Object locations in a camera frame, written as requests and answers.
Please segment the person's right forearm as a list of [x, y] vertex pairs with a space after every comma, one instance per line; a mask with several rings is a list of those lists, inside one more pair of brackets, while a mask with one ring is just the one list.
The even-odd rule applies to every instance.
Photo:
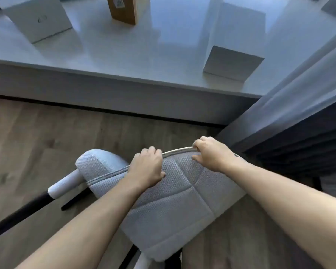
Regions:
[[242, 160], [226, 176], [256, 200], [305, 252], [336, 269], [336, 198]]

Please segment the tall white box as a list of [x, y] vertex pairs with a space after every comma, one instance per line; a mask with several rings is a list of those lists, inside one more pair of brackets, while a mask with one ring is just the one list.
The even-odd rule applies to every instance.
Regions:
[[203, 72], [245, 82], [265, 59], [265, 13], [223, 1], [213, 22]]

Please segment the white sheer curtain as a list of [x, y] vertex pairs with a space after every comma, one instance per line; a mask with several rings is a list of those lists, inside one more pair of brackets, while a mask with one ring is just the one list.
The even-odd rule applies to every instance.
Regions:
[[223, 129], [217, 139], [246, 151], [336, 102], [336, 35]]

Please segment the dark grey curtain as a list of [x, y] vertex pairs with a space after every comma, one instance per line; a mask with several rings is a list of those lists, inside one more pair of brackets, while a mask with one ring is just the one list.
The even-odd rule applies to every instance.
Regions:
[[336, 197], [336, 102], [245, 151], [273, 172]]

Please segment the brown cardboard box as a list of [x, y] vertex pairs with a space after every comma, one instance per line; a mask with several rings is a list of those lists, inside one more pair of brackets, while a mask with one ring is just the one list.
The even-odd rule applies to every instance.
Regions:
[[151, 0], [107, 0], [114, 20], [137, 25]]

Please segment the grey fabric chair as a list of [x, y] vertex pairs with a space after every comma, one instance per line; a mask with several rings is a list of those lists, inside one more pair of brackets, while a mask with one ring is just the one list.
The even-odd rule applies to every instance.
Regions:
[[[134, 269], [148, 269], [153, 261], [179, 258], [183, 246], [245, 195], [231, 179], [194, 161], [193, 154], [198, 154], [193, 147], [162, 154], [166, 177], [140, 196], [121, 224], [134, 246], [120, 268], [126, 269], [137, 250], [141, 254]], [[0, 221], [0, 235], [81, 184], [88, 188], [62, 210], [86, 193], [102, 197], [126, 176], [129, 166], [125, 164], [108, 151], [85, 152], [76, 160], [76, 170]]]

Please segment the white window bench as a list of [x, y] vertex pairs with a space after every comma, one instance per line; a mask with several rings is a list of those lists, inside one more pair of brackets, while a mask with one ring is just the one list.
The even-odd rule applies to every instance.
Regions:
[[[223, 2], [266, 15], [265, 59], [239, 82], [203, 72]], [[151, 0], [136, 26], [107, 0], [63, 4], [73, 28], [35, 44], [0, 12], [0, 96], [228, 125], [336, 35], [322, 0]]]

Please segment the person's right hand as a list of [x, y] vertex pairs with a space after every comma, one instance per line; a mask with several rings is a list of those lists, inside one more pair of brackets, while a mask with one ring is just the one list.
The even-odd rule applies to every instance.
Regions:
[[200, 164], [214, 172], [229, 175], [246, 164], [243, 158], [235, 155], [227, 145], [213, 137], [202, 136], [193, 142], [193, 148], [206, 159], [205, 163]]

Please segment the person's left hand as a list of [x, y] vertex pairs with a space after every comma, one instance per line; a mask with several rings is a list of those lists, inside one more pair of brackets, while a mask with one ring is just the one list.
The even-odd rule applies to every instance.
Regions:
[[161, 149], [154, 146], [144, 148], [133, 157], [126, 178], [145, 191], [157, 184], [156, 175], [162, 172], [162, 163]]

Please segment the person's left forearm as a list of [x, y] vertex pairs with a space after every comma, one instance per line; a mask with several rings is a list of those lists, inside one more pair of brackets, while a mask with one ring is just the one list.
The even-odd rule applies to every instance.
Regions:
[[15, 269], [96, 269], [114, 234], [150, 179], [124, 177]]

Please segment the white box with small logo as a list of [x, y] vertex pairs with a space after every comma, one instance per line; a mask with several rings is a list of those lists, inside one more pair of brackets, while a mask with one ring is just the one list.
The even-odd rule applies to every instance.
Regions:
[[31, 43], [72, 28], [60, 0], [0, 0], [0, 8]]

